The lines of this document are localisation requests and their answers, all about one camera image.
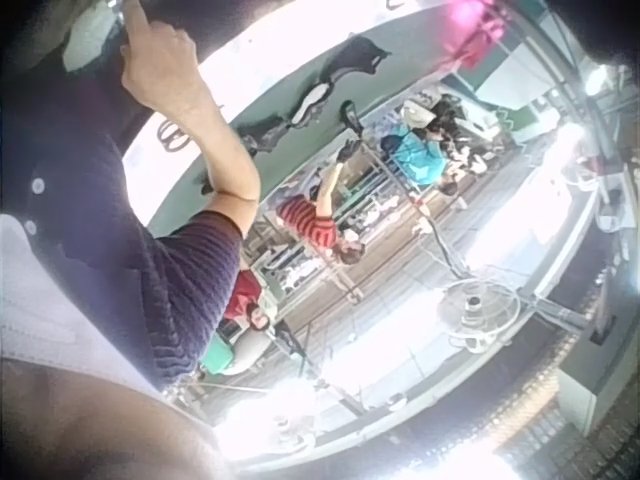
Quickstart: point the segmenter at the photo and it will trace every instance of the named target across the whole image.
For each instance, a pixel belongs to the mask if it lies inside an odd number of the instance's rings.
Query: hair
[[[380,140],[380,148],[387,155],[395,153],[402,145],[403,138],[400,135],[386,135]]]
[[[247,305],[247,310],[246,310],[246,315],[247,315],[247,320],[249,322],[249,327],[251,327],[252,330],[255,330],[256,332],[264,332],[267,328],[269,328],[269,326],[271,325],[271,321],[267,321],[262,327],[258,328],[256,327],[253,322],[251,321],[251,315],[253,314],[253,312],[255,312],[257,309],[260,308],[260,305],[258,305],[255,302],[250,303],[249,305]]]
[[[360,246],[357,248],[341,248],[339,245],[336,245],[333,248],[336,257],[340,260],[344,265],[355,265],[358,263],[367,250],[367,247],[364,243],[360,243]]]
[[[447,180],[437,185],[436,187],[440,193],[447,197],[454,197],[458,194],[458,182],[455,180]]]

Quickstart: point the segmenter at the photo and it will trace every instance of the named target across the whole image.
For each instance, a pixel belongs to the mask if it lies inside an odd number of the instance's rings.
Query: ceiling light
[[[590,97],[597,95],[602,90],[605,82],[607,81],[607,67],[600,65],[589,75],[589,78],[584,84],[584,91]]]

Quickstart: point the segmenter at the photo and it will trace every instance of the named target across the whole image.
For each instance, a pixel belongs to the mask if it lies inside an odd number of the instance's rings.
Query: metal pole
[[[541,64],[545,70],[547,70],[551,78],[557,78],[555,71],[558,71],[561,77],[566,80],[567,85],[573,91],[575,97],[584,104],[585,110],[589,114],[592,123],[590,133],[594,135],[599,144],[604,157],[603,161],[607,163],[621,164],[611,132],[609,131],[609,126],[605,122],[595,100],[590,98],[584,92],[582,80],[577,69],[571,65],[569,60],[549,35],[547,35],[536,22],[532,21],[532,19],[524,14],[520,8],[515,5],[513,0],[502,0],[500,5],[508,13],[508,16],[503,15],[498,9],[494,9],[494,13],[501,17],[505,22],[509,22],[510,19],[513,20],[513,23],[515,23],[524,33],[523,43],[529,47],[534,55],[539,59],[542,59]],[[569,102],[569,95],[564,91],[561,91],[561,93],[565,95],[565,101]],[[600,177],[599,181],[602,198],[605,203],[609,203],[609,192],[604,183],[604,179]]]

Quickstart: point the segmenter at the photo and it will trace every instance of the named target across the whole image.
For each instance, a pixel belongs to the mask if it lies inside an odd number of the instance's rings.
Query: shoe
[[[364,127],[360,123],[358,118],[358,112],[356,106],[351,100],[347,100],[340,107],[340,120],[344,123],[344,126],[349,130],[355,132],[358,138],[362,137]]]

